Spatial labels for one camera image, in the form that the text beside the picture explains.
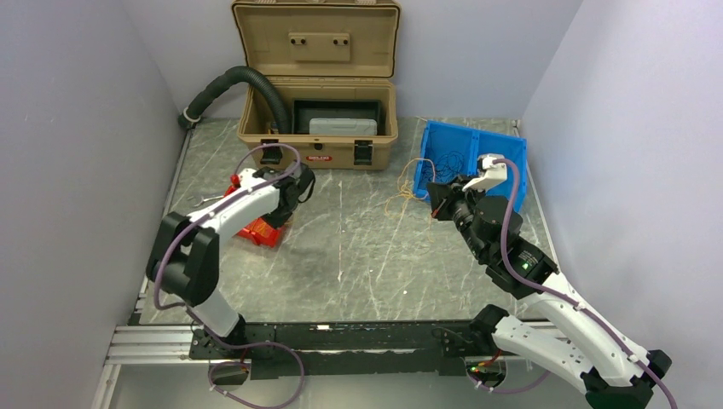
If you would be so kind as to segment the red bin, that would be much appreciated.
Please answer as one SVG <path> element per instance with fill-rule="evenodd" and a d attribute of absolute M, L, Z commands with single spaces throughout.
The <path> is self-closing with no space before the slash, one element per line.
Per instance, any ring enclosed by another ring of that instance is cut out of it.
<path fill-rule="evenodd" d="M 264 219 L 258 218 L 242 228 L 235 236 L 246 239 L 256 246 L 275 248 L 282 240 L 286 226 L 272 228 Z"/>

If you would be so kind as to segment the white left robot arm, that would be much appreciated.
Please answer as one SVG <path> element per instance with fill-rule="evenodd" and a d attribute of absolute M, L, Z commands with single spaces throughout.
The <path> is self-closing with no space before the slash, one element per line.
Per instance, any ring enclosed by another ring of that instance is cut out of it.
<path fill-rule="evenodd" d="M 306 164 L 293 163 L 286 172 L 244 169 L 234 180 L 239 187 L 215 204 L 164 216 L 146 267 L 153 288 L 180 298 L 189 314 L 213 333 L 211 346 L 225 358 L 243 350 L 246 322 L 221 293 L 221 249 L 257 219 L 272 228 L 284 226 L 311 197 L 315 173 Z"/>

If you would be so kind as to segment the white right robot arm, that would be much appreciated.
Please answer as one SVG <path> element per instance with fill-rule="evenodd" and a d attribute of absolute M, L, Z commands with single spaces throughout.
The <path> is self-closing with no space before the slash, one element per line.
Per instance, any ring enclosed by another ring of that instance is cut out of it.
<path fill-rule="evenodd" d="M 541 366 L 581 392 L 592 408 L 645 408 L 672 365 L 660 349 L 625 337 L 575 290 L 554 261 L 519 235 L 522 217 L 504 196 L 475 192 L 469 178 L 430 182 L 431 216 L 450 221 L 476 261 L 505 293 L 542 313 L 565 335 L 557 339 L 489 304 L 471 321 L 470 342 L 481 354 L 500 349 Z"/>

